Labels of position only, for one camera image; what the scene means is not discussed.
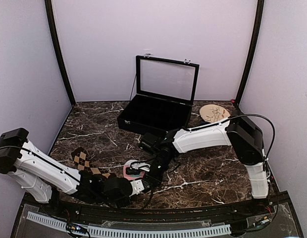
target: purple wall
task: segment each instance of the purple wall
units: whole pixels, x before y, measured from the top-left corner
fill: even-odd
[[[280,189],[288,190],[307,237],[307,0],[266,1],[241,108],[275,124],[269,164]],[[256,121],[268,145],[271,128]]]
[[[53,2],[77,101],[129,100],[135,56],[145,53],[199,63],[196,100],[235,98],[256,0]]]
[[[0,1],[0,135],[24,127],[48,152],[70,111],[43,0]],[[0,238],[10,237],[24,191],[0,174]]]

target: brown marble tabletop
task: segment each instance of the brown marble tabletop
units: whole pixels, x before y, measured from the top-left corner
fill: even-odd
[[[123,165],[129,159],[146,160],[150,155],[138,148],[140,135],[118,128],[117,117],[128,102],[77,103],[68,117],[50,156],[72,168],[77,168],[71,157],[83,147],[90,164],[123,176]],[[199,109],[216,104],[234,110],[230,102],[195,102],[189,127],[203,122]],[[193,208],[227,204],[251,199],[247,171],[236,158],[231,146],[204,148],[181,154],[181,166],[164,175],[161,187],[154,190],[148,208]],[[170,169],[176,164],[171,162]],[[142,207],[149,193],[133,197],[129,208]],[[62,194],[62,200],[79,202]]]

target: round wooden board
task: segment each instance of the round wooden board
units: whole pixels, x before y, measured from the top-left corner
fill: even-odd
[[[201,107],[200,115],[203,120],[210,123],[222,120],[223,118],[230,116],[229,112],[225,108],[215,104],[209,104]]]

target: metal bracket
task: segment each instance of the metal bracket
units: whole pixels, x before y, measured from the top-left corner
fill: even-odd
[[[150,56],[152,56],[151,53],[145,53],[145,54],[144,54],[144,57],[146,57],[146,58],[149,58]]]

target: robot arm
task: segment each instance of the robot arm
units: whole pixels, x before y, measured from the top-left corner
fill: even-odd
[[[232,116],[242,115],[235,111]],[[140,148],[156,154],[157,159],[147,174],[156,186],[162,181],[163,172],[179,153],[212,146],[232,145],[237,158],[245,165],[252,186],[252,196],[263,199],[268,196],[268,182],[263,170],[265,154],[262,131],[247,117],[221,121],[189,129],[170,131],[165,138],[146,134]]]
[[[14,178],[40,203],[49,203],[57,192],[44,181],[82,201],[114,202],[117,207],[128,205],[130,196],[145,189],[141,180],[106,178],[62,165],[35,147],[27,135],[23,128],[1,135],[0,173]]]

